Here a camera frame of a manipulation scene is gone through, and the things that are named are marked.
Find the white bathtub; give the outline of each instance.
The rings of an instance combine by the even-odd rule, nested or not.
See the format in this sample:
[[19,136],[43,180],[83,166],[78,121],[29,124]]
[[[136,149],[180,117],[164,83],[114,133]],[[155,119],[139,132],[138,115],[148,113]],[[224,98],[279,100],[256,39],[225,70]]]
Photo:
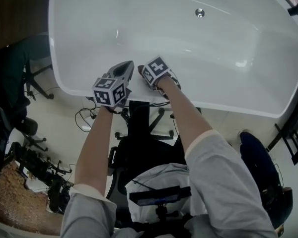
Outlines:
[[[162,55],[198,107],[278,118],[298,87],[298,16],[285,0],[50,0],[56,80],[72,95],[113,65]],[[196,16],[196,9],[204,17]],[[163,101],[134,73],[130,99]]]

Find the black cable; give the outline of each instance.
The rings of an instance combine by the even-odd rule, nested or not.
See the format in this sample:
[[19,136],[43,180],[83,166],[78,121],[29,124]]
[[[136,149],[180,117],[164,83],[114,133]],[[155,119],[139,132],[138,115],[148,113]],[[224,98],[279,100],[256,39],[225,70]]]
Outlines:
[[[282,175],[282,172],[280,171],[280,168],[279,168],[279,165],[277,164],[277,163],[275,163],[274,164],[274,166],[277,166],[277,168],[278,168],[278,171],[279,171],[279,173],[280,173],[280,176],[281,176],[281,178],[282,178],[282,183],[283,183],[283,188],[285,187],[285,185],[284,185],[284,179],[283,179],[283,175]],[[283,213],[284,213],[284,223],[283,223],[283,225],[285,224],[285,222],[286,222],[286,213],[285,213],[285,203],[286,203],[286,198],[285,198],[285,193],[283,192],[283,196],[284,196],[284,203],[283,203],[283,207],[284,207],[284,210],[283,210]]]
[[133,179],[132,179],[132,181],[133,181],[134,183],[137,183],[137,184],[139,184],[139,185],[141,185],[141,186],[143,186],[143,187],[145,187],[145,188],[148,188],[148,189],[150,189],[150,190],[156,190],[155,188],[151,188],[151,187],[149,187],[149,186],[147,186],[147,185],[144,185],[143,183],[138,182],[138,181],[136,181],[136,180],[133,180]]
[[[67,179],[67,181],[69,181],[69,179],[71,179],[71,177],[72,177],[72,173],[71,173],[70,177]],[[67,181],[66,181],[66,182],[67,182]]]
[[[48,90],[46,90],[46,91],[44,91],[44,92],[46,93],[47,91],[50,91],[51,89],[55,89],[55,88],[59,88],[59,87],[51,87],[50,89],[48,89]],[[31,98],[33,98],[34,95],[38,95],[38,94],[41,94],[41,93],[33,94],[33,95],[29,98],[29,100],[31,100]]]
[[274,166],[277,166],[277,168],[278,168],[278,170],[279,170],[279,173],[280,173],[280,176],[281,176],[281,178],[282,178],[282,182],[283,182],[283,188],[284,188],[285,186],[284,186],[284,179],[283,179],[282,172],[280,171],[280,168],[279,168],[279,166],[278,166],[277,163],[275,163]]
[[172,119],[172,121],[173,121],[173,124],[174,124],[175,131],[176,131],[177,134],[179,135],[178,130],[177,130],[177,126],[175,125],[175,122],[174,122],[174,119]]
[[69,164],[70,170],[71,170],[71,166],[75,166],[76,167],[76,164]]
[[95,115],[94,113],[92,113],[93,116],[91,116],[90,113],[91,113],[92,111],[94,111],[95,109],[99,109],[100,107],[98,107],[98,106],[96,105],[96,102],[95,102],[94,100],[92,100],[92,102],[94,102],[95,107],[93,107],[93,108],[91,108],[91,109],[89,109],[89,108],[82,108],[82,109],[80,109],[80,110],[75,114],[75,116],[74,116],[75,123],[76,123],[77,127],[78,127],[81,131],[83,131],[83,132],[89,132],[89,131],[85,131],[85,130],[83,130],[83,129],[78,125],[77,120],[76,120],[76,116],[79,114],[80,117],[83,119],[83,121],[84,121],[89,127],[91,127],[91,125],[84,119],[84,117],[82,116],[81,112],[82,112],[82,111],[89,111],[89,115],[90,115],[90,117],[92,117],[92,118],[94,117],[94,119],[95,119],[95,117],[96,117],[97,115]]

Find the metal stand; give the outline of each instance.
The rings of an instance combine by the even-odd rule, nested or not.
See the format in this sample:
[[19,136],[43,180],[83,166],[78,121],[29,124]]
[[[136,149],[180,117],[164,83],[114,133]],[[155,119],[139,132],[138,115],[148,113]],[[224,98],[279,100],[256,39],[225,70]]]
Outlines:
[[45,147],[42,148],[41,146],[39,146],[39,143],[43,143],[46,141],[46,138],[43,138],[42,140],[34,140],[32,137],[26,135],[23,133],[23,136],[25,137],[25,139],[29,142],[28,147],[30,148],[31,146],[35,146],[36,148],[40,149],[43,152],[47,152],[49,150],[49,148]]
[[[277,136],[274,138],[274,140],[268,145],[266,148],[267,152],[269,152],[277,143],[280,139],[283,139],[284,143],[286,144],[290,155],[292,157],[293,164],[296,165],[298,164],[298,103],[285,123],[284,127],[280,129],[277,124],[275,124],[275,127],[278,131]],[[294,143],[297,152],[294,153],[293,150],[291,149],[288,140],[291,139],[292,142]]]
[[41,86],[34,80],[34,77],[41,74],[42,72],[53,69],[51,65],[46,66],[35,73],[31,72],[30,61],[28,61],[25,65],[25,72],[23,73],[23,84],[26,84],[26,92],[28,96],[31,96],[35,101],[35,94],[30,90],[30,87],[33,86],[40,94],[42,94],[46,99],[52,100],[54,99],[54,94],[47,94]]
[[[152,122],[152,124],[149,125],[149,103],[144,104],[141,102],[137,103],[131,101],[130,106],[133,106],[131,110],[131,116],[133,117],[134,115],[136,115],[137,117],[130,118],[128,116],[127,109],[124,109],[121,113],[122,118],[127,123],[128,134],[139,131],[143,131],[144,134],[148,132],[151,133],[157,126],[157,124],[160,122],[165,113],[165,109],[160,108],[158,110],[158,117]],[[157,140],[173,140],[174,131],[170,130],[169,135],[170,136],[151,135],[151,137]],[[122,140],[124,137],[121,137],[120,133],[116,132],[115,138],[117,138],[117,140]]]

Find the bathtub drain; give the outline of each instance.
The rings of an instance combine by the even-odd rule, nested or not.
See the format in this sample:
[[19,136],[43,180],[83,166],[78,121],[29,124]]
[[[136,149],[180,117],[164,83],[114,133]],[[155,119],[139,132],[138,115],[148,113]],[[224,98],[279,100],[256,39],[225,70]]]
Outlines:
[[205,12],[204,12],[201,8],[198,8],[198,9],[195,10],[195,15],[196,15],[198,18],[202,18],[202,17],[204,17]]

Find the black office chair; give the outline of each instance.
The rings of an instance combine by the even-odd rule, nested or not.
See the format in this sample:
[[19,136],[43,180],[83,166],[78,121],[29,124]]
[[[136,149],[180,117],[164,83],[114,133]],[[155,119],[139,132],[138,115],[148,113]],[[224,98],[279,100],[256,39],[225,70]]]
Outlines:
[[26,93],[27,96],[32,97],[35,101],[35,95],[33,94],[33,92],[31,91],[31,86],[34,87],[34,89],[36,89],[40,94],[42,94],[45,98],[47,98],[48,100],[52,100],[54,99],[54,94],[47,94],[42,88],[41,86],[39,86],[39,84],[34,80],[34,77],[41,74],[42,72],[45,72],[48,69],[53,69],[52,65],[46,66],[34,73],[31,72],[31,65],[30,65],[30,61],[28,61],[25,65],[25,72],[23,73],[23,81],[22,84],[26,84]]
[[22,103],[19,103],[11,110],[4,110],[0,107],[0,173],[1,170],[9,164],[13,157],[9,154],[5,155],[6,145],[9,140],[9,136],[14,128],[27,135],[35,135],[38,124],[36,121],[19,116],[30,101],[24,98]]
[[[158,110],[158,116],[157,118],[152,122],[152,124],[150,124],[149,126],[149,132],[151,133],[154,128],[158,125],[158,123],[160,122],[160,120],[162,119],[162,117],[164,116],[165,113],[165,109],[164,108],[159,108]],[[122,113],[121,113],[122,118],[126,121],[126,123],[128,124],[129,121],[129,116],[128,116],[128,109],[123,109]],[[119,132],[115,133],[115,138],[117,140],[122,140],[123,138],[125,138],[126,136],[121,137]],[[169,131],[169,136],[161,136],[161,135],[151,135],[151,137],[153,139],[156,140],[173,140],[174,139],[174,131],[170,130]]]
[[35,146],[36,148],[40,149],[43,152],[47,152],[49,150],[49,148],[47,148],[47,147],[43,148],[40,145],[38,145],[39,143],[46,142],[46,138],[45,137],[43,139],[40,139],[40,140],[35,140],[30,135],[26,135],[26,134],[23,133],[23,136],[26,139],[25,146],[27,146],[28,148],[31,148],[31,146]]
[[[121,116],[125,119],[128,127],[128,136],[132,136],[138,131],[142,131],[142,135],[138,135],[138,137],[151,137],[154,140],[173,140],[174,132],[171,130],[169,132],[170,136],[160,136],[160,135],[152,135],[151,132],[154,130],[156,125],[159,123],[161,118],[163,117],[165,110],[164,108],[159,109],[159,115],[154,120],[152,124],[149,125],[149,103],[144,102],[130,102],[130,113],[131,116],[137,115],[137,120],[130,120],[128,116],[128,110],[124,109],[121,113]],[[127,137],[121,137],[118,132],[115,133],[115,137],[120,140],[119,145],[116,147],[112,147],[110,150],[109,158],[108,158],[108,176],[113,177],[112,185],[107,194],[107,199],[117,204],[116,210],[116,228],[126,228],[132,226],[131,215],[129,212],[128,201],[127,201],[127,192],[125,189],[125,185],[129,182],[125,168],[126,168],[126,158],[128,154],[128,148],[126,149],[126,142],[124,140],[128,140]],[[166,149],[172,148],[172,146],[160,142],[160,146]]]

